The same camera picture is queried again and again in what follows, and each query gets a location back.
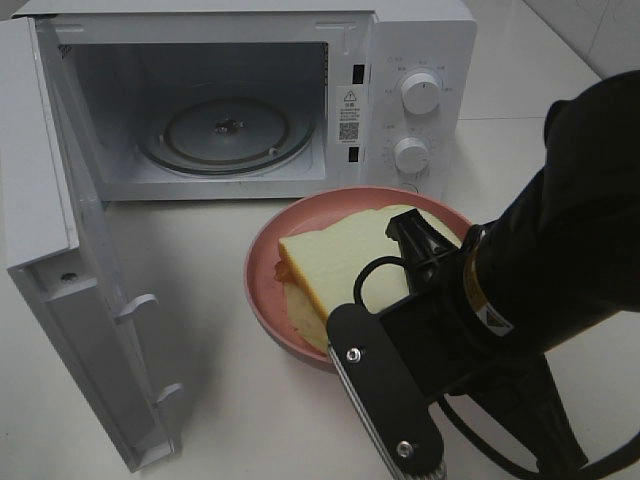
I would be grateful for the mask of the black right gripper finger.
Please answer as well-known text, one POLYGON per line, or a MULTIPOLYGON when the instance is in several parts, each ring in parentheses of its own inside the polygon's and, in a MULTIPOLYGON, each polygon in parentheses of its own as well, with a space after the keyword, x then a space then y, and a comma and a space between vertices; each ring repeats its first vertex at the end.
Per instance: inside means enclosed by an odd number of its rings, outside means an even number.
POLYGON ((544 357, 487 369, 474 401, 535 457, 543 479, 571 479, 588 462, 544 357))

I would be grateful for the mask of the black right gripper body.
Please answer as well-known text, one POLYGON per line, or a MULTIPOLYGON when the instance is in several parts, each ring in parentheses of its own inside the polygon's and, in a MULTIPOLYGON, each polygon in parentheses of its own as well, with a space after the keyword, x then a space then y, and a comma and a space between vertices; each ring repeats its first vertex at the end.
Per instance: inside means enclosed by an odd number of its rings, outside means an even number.
POLYGON ((546 358, 499 353, 465 289, 466 263, 486 228, 472 226, 461 246, 412 209, 393 217, 410 295, 386 308, 381 322, 404 365, 429 400, 467 394, 481 400, 538 400, 555 390, 546 358))

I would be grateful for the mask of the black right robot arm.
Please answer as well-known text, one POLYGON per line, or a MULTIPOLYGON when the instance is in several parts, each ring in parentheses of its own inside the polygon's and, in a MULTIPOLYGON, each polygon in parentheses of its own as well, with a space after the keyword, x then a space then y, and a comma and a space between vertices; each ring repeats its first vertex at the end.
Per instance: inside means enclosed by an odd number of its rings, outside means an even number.
POLYGON ((501 468, 599 479, 636 462, 639 443, 589 462, 545 355, 639 308, 638 73, 555 102, 544 143, 544 166, 459 249, 430 247, 412 214, 391 221, 414 293, 381 322, 426 396, 501 468))

